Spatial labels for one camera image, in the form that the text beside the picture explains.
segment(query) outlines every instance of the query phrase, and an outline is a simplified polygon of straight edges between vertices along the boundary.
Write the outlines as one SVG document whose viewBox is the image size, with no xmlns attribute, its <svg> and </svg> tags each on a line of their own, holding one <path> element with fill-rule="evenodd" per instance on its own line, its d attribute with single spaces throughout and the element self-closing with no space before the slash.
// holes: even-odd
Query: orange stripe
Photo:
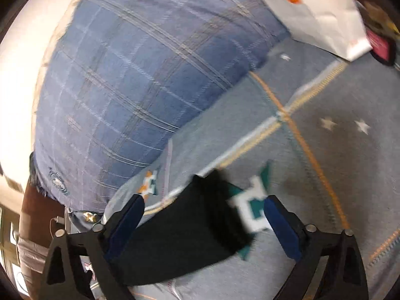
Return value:
<svg viewBox="0 0 400 300">
<path fill-rule="evenodd" d="M 157 300 L 157 299 L 155 299 L 155 298 L 153 298 L 153 297 L 149 297 L 148 295 L 144 295 L 144 294 L 141 294 L 141 293 L 132 292 L 132 294 L 133 294 L 134 296 L 144 297 L 144 298 L 149 299 L 149 300 Z"/>
<path fill-rule="evenodd" d="M 301 136 L 299 129 L 297 128 L 297 125 L 295 122 L 291 119 L 281 102 L 275 97 L 274 93 L 271 91 L 271 89 L 268 87 L 268 85 L 254 72 L 250 72 L 250 75 L 263 87 L 265 92 L 267 93 L 268 97 L 273 101 L 273 103 L 277 106 L 279 111 L 283 114 L 283 119 L 285 122 L 289 125 L 289 128 L 293 132 L 297 142 L 301 145 L 303 148 L 304 153 L 307 155 L 309 162 L 311 163 L 312 167 L 314 168 L 315 172 L 317 173 L 317 176 L 319 177 L 319 180 L 327 190 L 330 198 L 332 199 L 333 206 L 335 207 L 337 214 L 340 217 L 341 225 L 344 229 L 349 229 L 350 224 L 347 221 L 347 218 L 345 216 L 345 213 L 343 212 L 341 203 L 339 202 L 339 198 L 334 192 L 331 184 L 329 183 L 327 177 L 325 177 L 325 174 L 319 165 L 317 159 L 314 157 L 313 153 L 311 152 L 311 149 L 307 142 L 304 140 L 304 138 Z"/>
<path fill-rule="evenodd" d="M 395 240 L 398 236 L 400 235 L 400 228 L 397 229 L 395 232 L 391 234 L 391 236 L 383 243 L 375 252 L 369 257 L 370 261 L 372 262 L 375 258 L 377 258 L 383 251 L 385 251 Z"/>
</svg>

